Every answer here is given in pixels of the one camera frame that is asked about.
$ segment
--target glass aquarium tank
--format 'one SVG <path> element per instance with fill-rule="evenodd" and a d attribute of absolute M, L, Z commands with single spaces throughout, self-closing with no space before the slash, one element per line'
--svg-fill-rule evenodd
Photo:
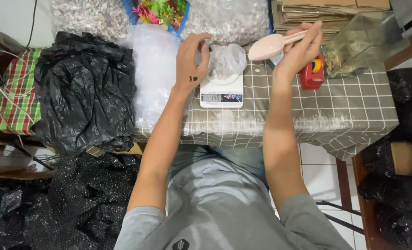
<path fill-rule="evenodd" d="M 393 11 L 361 12 L 323 49 L 327 79 L 370 72 L 410 45 Z"/>

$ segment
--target red tape dispenser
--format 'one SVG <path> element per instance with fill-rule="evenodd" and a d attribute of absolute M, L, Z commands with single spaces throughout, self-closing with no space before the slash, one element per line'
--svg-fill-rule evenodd
<path fill-rule="evenodd" d="M 299 73 L 300 85 L 303 90 L 317 90 L 326 81 L 324 76 L 325 58 L 318 55 Z"/>

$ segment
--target hand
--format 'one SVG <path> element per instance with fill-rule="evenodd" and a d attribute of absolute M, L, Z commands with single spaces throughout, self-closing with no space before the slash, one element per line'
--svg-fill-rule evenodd
<path fill-rule="evenodd" d="M 211 34 L 189 34 L 181 42 L 177 54 L 177 81 L 174 88 L 178 93 L 186 96 L 197 87 L 206 77 L 209 69 L 210 53 L 205 39 L 212 38 Z M 195 62 L 196 50 L 201 51 L 202 61 L 200 65 Z"/>
<path fill-rule="evenodd" d="M 287 44 L 283 49 L 285 57 L 278 62 L 273 72 L 274 86 L 280 84 L 284 87 L 290 87 L 295 75 L 317 57 L 323 36 L 321 26 L 321 21 L 314 24 L 302 23 L 299 29 L 290 30 L 286 33 L 289 36 L 308 30 L 306 36 L 300 42 Z"/>

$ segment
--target digital kitchen scale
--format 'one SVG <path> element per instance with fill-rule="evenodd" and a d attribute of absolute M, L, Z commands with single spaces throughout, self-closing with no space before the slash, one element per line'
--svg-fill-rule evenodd
<path fill-rule="evenodd" d="M 233 74 L 225 80 L 200 83 L 200 106 L 203 108 L 238 109 L 243 106 L 243 73 Z"/>

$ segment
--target gray t-shirt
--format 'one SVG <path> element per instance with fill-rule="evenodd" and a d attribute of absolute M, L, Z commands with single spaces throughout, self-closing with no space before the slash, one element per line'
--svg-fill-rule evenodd
<path fill-rule="evenodd" d="M 115 250 L 351 250 L 310 195 L 275 216 L 268 190 L 251 173 L 204 159 L 170 181 L 167 216 L 154 207 L 126 213 Z"/>

